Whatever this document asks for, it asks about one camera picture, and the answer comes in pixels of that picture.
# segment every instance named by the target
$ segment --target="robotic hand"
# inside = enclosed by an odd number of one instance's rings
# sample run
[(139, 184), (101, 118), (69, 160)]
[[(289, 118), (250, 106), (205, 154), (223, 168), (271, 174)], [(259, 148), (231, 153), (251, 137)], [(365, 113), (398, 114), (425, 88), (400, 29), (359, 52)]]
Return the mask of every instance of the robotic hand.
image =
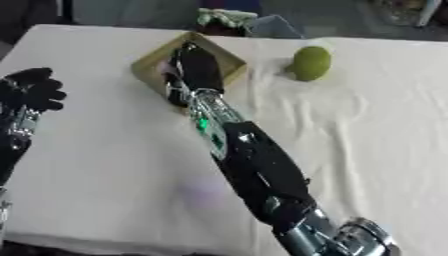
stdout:
[(60, 110), (66, 94), (49, 68), (28, 69), (0, 79), (0, 246), (11, 206), (3, 187), (31, 146), (37, 122), (47, 110)]
[(222, 98), (213, 55), (194, 43), (175, 51), (166, 74), (168, 100), (188, 107), (198, 132), (253, 215), (273, 227), (292, 256), (396, 256), (400, 250), (378, 225), (355, 218), (337, 228), (308, 193), (309, 180), (256, 124)]

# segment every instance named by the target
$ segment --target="table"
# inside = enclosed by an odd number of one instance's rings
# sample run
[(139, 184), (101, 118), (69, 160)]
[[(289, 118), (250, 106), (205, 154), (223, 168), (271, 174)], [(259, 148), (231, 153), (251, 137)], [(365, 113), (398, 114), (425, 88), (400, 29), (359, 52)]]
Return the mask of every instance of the table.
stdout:
[[(181, 31), (37, 26), (0, 75), (54, 68), (69, 94), (45, 114), (8, 184), (8, 238), (95, 252), (286, 255), (226, 184), (187, 118), (130, 64)], [(333, 220), (378, 222), (403, 255), (443, 255), (448, 228), (448, 44), (211, 37), (248, 62), (228, 102), (312, 179)], [(305, 45), (332, 52), (322, 79), (281, 72)]]

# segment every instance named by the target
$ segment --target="lime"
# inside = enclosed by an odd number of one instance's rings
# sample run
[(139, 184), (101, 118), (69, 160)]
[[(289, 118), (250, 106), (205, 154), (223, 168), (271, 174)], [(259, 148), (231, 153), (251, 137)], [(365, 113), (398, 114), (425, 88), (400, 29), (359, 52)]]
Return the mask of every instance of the lime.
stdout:
[(287, 71), (293, 72), (299, 81), (312, 81), (323, 76), (331, 66), (331, 55), (322, 47), (308, 46), (294, 55), (293, 63)]

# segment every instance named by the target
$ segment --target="wooden tray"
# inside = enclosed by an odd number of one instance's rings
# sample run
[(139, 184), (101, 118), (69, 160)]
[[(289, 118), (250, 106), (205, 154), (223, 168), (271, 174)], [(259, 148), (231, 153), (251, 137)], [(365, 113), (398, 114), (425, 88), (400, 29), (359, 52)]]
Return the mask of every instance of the wooden tray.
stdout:
[(133, 63), (132, 72), (138, 79), (166, 98), (165, 78), (160, 73), (160, 63), (169, 60), (173, 51), (186, 41), (196, 43), (216, 57), (225, 86), (246, 71), (247, 65), (242, 59), (198, 33), (186, 32)]

